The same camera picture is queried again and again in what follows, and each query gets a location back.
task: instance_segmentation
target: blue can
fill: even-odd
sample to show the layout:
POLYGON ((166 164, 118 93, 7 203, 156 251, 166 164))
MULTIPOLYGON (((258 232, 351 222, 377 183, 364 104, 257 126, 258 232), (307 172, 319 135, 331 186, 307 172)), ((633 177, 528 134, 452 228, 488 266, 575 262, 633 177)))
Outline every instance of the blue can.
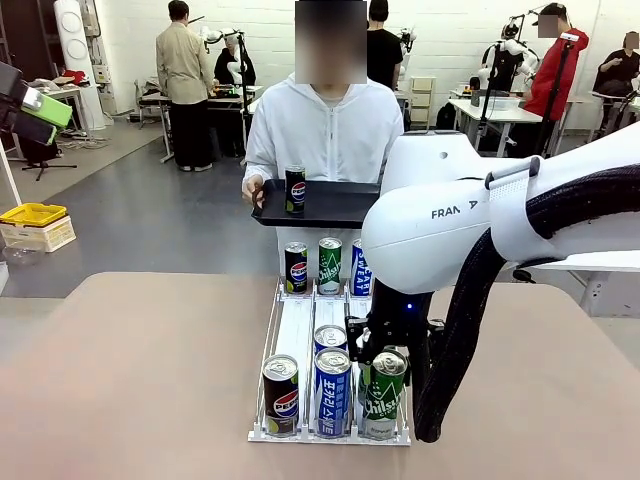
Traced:
POLYGON ((347 332, 344 328, 337 325, 324 325, 316 329, 313 334, 314 355, 325 348, 341 348, 347 349, 347 332))
POLYGON ((351 250, 351 295, 354 297, 368 297, 371 295, 373 275, 362 251, 362 240, 353 242, 351 250))
POLYGON ((316 355, 316 435, 338 438, 347 433, 351 393, 351 361, 340 348, 316 355))

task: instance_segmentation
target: person holding tray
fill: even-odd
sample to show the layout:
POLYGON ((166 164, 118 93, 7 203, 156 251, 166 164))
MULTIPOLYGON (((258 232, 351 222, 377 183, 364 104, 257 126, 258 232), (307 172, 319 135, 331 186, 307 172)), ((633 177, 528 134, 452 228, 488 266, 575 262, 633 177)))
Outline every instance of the person holding tray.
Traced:
MULTIPOLYGON (((242 180, 247 201, 255 194, 261 205, 264 182, 284 179, 285 168, 292 165, 305 167, 307 180, 380 181, 404 127, 393 92, 366 77, 366 5, 353 0, 296 2, 296 71, 267 89, 256 110, 242 180)), ((308 274, 316 277, 320 239, 342 240, 343 259, 349 259, 360 232, 278 228, 277 234, 281 274, 284 246, 300 241, 308 247, 308 274)), ((350 262, 342 263, 346 278, 350 262)))

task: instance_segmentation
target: person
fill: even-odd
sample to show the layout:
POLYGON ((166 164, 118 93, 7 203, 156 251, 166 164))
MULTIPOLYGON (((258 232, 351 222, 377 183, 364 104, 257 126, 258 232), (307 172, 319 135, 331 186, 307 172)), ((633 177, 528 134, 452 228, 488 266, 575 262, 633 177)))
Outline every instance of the person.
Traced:
POLYGON ((552 28, 553 36, 557 37, 555 43, 542 60, 542 65, 536 74, 536 78, 531 86, 529 98, 524 106, 524 109, 528 112, 535 113, 541 117, 544 117, 547 103, 549 102, 551 91, 556 81, 562 51, 567 42, 569 42, 569 40, 560 37, 563 33, 569 33, 577 36, 578 40, 577 42, 573 42, 574 46, 569 50, 569 55, 562 70, 558 95, 553 102, 549 122, 546 125, 542 123, 517 124, 510 135, 511 140, 516 142, 516 144, 509 145, 508 147, 508 154, 512 158, 526 158, 534 154, 542 154, 541 151, 536 151, 538 139, 542 139, 542 150, 544 150, 544 146, 549 142, 553 134, 556 122, 559 121, 564 114, 569 99, 569 91, 571 90, 571 85, 573 84, 573 79, 576 74, 580 52, 589 45, 589 37, 587 34, 577 28, 573 28, 569 23, 567 9, 564 5, 558 3, 547 5, 540 12, 539 20, 534 23, 534 25, 539 26, 539 36, 549 36, 550 32, 547 32, 547 29, 552 28))
POLYGON ((156 40, 160 89, 171 100, 169 118, 178 168, 202 172, 212 167, 213 144, 207 123, 207 99, 214 87, 204 42, 187 28, 189 6, 169 3, 171 26, 156 40))
MULTIPOLYGON (((237 35, 228 35, 224 38, 225 48, 222 49, 214 74, 222 85, 239 85, 242 83, 240 76, 240 47, 237 35)), ((247 85, 256 84, 256 71, 249 55, 245 55, 245 81, 247 85)))
POLYGON ((395 91, 402 67, 402 47, 400 39, 384 29, 384 22, 388 18, 387 0, 371 0, 367 30, 367 76, 395 91))
MULTIPOLYGON (((593 85, 593 91, 613 97, 625 97, 633 91, 631 81, 640 75, 640 55, 634 52, 638 48, 638 32, 629 32, 622 42, 622 50, 611 53, 598 67, 598 75, 593 85)), ((609 114, 613 108, 613 100, 603 101, 604 115, 600 132, 603 133, 609 121, 609 114)), ((621 116, 616 119, 616 126, 620 125, 621 116)))
MULTIPOLYGON (((505 25, 502 29, 502 35, 500 38, 502 40, 510 40, 516 38, 518 35, 519 28, 517 26, 505 25)), ((482 68, 492 68, 493 65, 489 65, 487 63, 487 59, 489 57, 489 53, 491 50, 495 48, 494 45, 487 48, 482 56, 482 68)), ((513 86, 513 80, 516 77, 517 69, 522 62, 524 62, 524 55, 519 53, 518 55, 512 55, 506 50, 500 50, 496 52, 494 55, 497 55, 497 73, 493 79, 494 90, 501 90, 504 92, 510 92, 511 87, 513 86)))
MULTIPOLYGON (((284 179, 289 166, 303 166, 308 181, 380 181, 404 130, 402 113, 389 88, 366 78, 361 27, 366 10, 358 17, 355 4, 366 7, 348 0, 296 2, 296 71, 267 89, 257 107, 242 180, 248 202, 255 195, 261 206, 264 183, 284 179)), ((337 237, 343 243, 342 277, 349 276, 351 244, 359 231, 277 228, 277 235, 282 275, 287 243, 307 245, 308 274, 317 277, 318 242, 337 237)))

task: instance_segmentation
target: black tray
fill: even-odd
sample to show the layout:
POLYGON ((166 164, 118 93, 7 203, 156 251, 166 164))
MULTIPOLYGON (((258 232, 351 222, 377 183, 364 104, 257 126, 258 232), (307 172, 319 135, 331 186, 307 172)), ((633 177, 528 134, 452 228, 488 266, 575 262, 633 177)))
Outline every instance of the black tray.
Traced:
POLYGON ((262 208, 253 207, 251 216, 268 227, 362 228, 364 217, 380 197, 373 183, 320 182, 307 180, 304 213, 284 211, 284 180, 267 180, 262 187, 262 208))

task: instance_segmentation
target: white wall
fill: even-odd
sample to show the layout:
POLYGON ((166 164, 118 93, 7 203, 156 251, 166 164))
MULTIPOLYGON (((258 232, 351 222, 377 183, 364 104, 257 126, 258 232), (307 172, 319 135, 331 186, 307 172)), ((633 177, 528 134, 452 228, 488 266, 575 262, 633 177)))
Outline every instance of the white wall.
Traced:
MULTIPOLYGON (((537 7, 525 0, 495 0, 491 6, 463 0, 432 2, 390 0, 387 28, 398 31, 415 26, 409 76, 437 77, 436 109, 446 102, 448 90, 467 81, 478 69, 481 56, 497 39, 511 15, 537 7)), ((133 81, 155 75, 155 38, 168 25, 168 0, 97 0, 107 60, 114 77, 119 110, 133 107, 133 81)), ((191 0, 192 18, 205 15, 212 29, 234 26, 246 32, 247 48, 256 68, 258 83, 272 85, 293 71, 293 0, 191 0)), ((597 66, 613 50, 621 48, 624 33, 640 30, 640 13, 632 0, 566 0, 574 26, 591 38, 581 55, 574 90, 588 95, 597 66)), ((522 34, 539 55, 551 45, 540 40, 529 17, 522 34)), ((222 48, 211 48, 215 62, 222 48)), ((595 121, 595 105, 579 107, 572 115, 572 128, 590 128, 595 121)))

